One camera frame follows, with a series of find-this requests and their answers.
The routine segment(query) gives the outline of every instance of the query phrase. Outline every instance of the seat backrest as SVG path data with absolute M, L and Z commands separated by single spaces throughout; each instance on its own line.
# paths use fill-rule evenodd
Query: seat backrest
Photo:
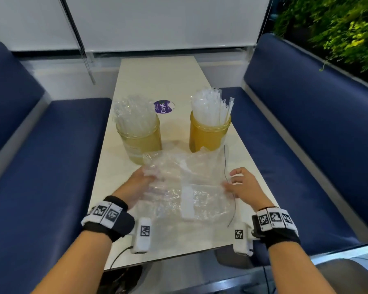
M 44 92 L 39 83 L 0 42 L 0 149 Z
M 244 79 L 368 225 L 368 87 L 322 67 L 265 34 Z

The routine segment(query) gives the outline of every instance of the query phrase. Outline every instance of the wrapped straw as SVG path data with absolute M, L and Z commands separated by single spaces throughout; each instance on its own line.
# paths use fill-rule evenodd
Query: wrapped straw
M 113 104 L 113 121 L 126 135 L 146 136 L 153 132 L 157 122 L 154 103 L 140 95 L 128 96 Z
M 206 88 L 191 96 L 192 112 L 195 119 L 209 127 L 225 125 L 229 120 L 234 98 L 229 99 L 229 104 L 222 100 L 222 90 Z

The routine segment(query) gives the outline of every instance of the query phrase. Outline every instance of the white roller blind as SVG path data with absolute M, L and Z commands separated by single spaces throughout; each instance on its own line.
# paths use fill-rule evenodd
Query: white roller blind
M 87 51 L 256 44 L 269 0 L 67 0 Z
M 78 48 L 59 0 L 0 0 L 0 41 L 12 51 Z

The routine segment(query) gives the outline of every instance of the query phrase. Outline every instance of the blue cushion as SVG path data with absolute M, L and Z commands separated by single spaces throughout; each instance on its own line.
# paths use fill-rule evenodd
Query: blue cushion
M 0 150 L 44 94 L 44 89 L 0 42 Z
M 245 81 L 368 224 L 368 88 L 322 66 L 267 34 Z
M 111 100 L 54 101 L 0 179 L 0 293 L 30 293 L 80 231 Z
M 309 255 L 353 247 L 360 242 L 318 182 L 240 87 L 223 88 L 235 98 L 232 123 L 281 208 L 295 222 Z M 254 257 L 268 264 L 266 248 L 254 243 Z

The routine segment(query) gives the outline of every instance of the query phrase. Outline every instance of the tabletop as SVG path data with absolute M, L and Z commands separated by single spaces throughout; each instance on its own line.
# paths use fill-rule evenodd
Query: tabletop
M 180 148 L 190 153 L 190 96 L 203 88 L 210 88 L 210 84 L 193 56 L 122 59 L 113 101 L 128 95 L 141 94 L 153 101 L 172 102 L 174 109 L 171 112 L 158 114 L 162 148 Z M 234 168 L 246 167 L 257 178 L 265 194 L 277 204 L 233 124 L 229 127 L 225 143 L 228 172 Z M 128 158 L 111 112 L 89 207 L 112 194 L 138 167 Z M 236 200 L 236 206 L 236 220 L 251 225 L 251 216 L 255 214 L 252 208 L 239 199 Z M 228 228 L 226 223 L 215 223 L 207 227 L 196 222 L 166 223 L 164 228 L 153 230 L 149 252 L 131 254 L 126 251 L 112 268 L 230 245 L 233 243 L 233 235 L 233 225 Z M 114 242 L 105 269 L 109 269 L 115 257 L 130 245 L 131 236 Z

